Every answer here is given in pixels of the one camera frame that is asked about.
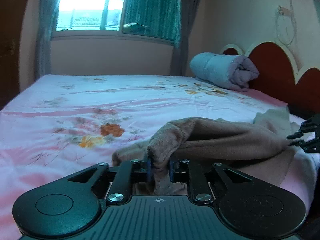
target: gray-green cloth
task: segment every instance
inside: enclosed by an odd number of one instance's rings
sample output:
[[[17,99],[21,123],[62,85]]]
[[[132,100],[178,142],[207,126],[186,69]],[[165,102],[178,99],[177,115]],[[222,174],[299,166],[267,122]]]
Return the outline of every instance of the gray-green cloth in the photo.
[[[204,165],[225,163],[279,186],[296,152],[286,137],[298,129],[299,125],[290,123],[286,109],[258,113],[253,123],[189,117],[168,122],[148,141],[114,152],[112,163],[142,160],[146,154],[153,160],[155,182],[135,184],[133,194],[187,194],[186,184],[169,180],[170,157]]]

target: window sill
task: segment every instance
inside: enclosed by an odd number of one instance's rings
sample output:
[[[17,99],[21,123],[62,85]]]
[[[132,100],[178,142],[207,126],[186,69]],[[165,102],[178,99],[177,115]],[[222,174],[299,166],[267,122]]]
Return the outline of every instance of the window sill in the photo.
[[[74,31],[54,31],[52,41],[76,40],[76,39],[120,39],[131,41],[147,41],[159,44],[174,45],[174,41],[135,34],[125,34],[119,31],[103,30],[74,30]]]

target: wooden door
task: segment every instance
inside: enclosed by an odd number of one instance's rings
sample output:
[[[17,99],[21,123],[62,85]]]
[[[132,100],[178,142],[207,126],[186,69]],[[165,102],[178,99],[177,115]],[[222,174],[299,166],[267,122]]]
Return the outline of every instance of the wooden door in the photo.
[[[19,94],[19,45],[28,0],[0,0],[0,109]]]

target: screw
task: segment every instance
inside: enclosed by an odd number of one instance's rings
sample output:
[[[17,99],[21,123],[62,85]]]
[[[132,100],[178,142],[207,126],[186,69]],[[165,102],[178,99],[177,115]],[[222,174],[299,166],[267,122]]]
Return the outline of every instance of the screw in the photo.
[[[202,203],[207,203],[209,202],[210,200],[212,199],[211,195],[209,194],[206,194],[206,193],[201,193],[201,194],[198,194],[196,196],[196,200],[202,202]]]
[[[112,202],[120,202],[121,200],[123,200],[124,196],[120,193],[114,193],[108,196],[108,200],[112,201]]]

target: cable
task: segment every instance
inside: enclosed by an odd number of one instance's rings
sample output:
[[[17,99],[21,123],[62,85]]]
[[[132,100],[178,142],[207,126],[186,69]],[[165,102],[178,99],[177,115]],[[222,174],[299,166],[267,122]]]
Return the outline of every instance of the cable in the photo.
[[[282,41],[279,37],[279,29],[278,29],[278,22],[279,22],[279,13],[277,13],[277,17],[276,17],[276,33],[277,33],[277,38],[278,40],[285,46],[290,46],[292,44],[292,42],[294,41],[294,39],[297,36],[297,22],[296,22],[296,18],[294,16],[294,10],[293,10],[293,3],[292,0],[289,0],[290,2],[290,14],[291,14],[291,23],[292,23],[292,27],[293,27],[293,37],[291,39],[291,41],[289,43],[286,43],[284,41]]]

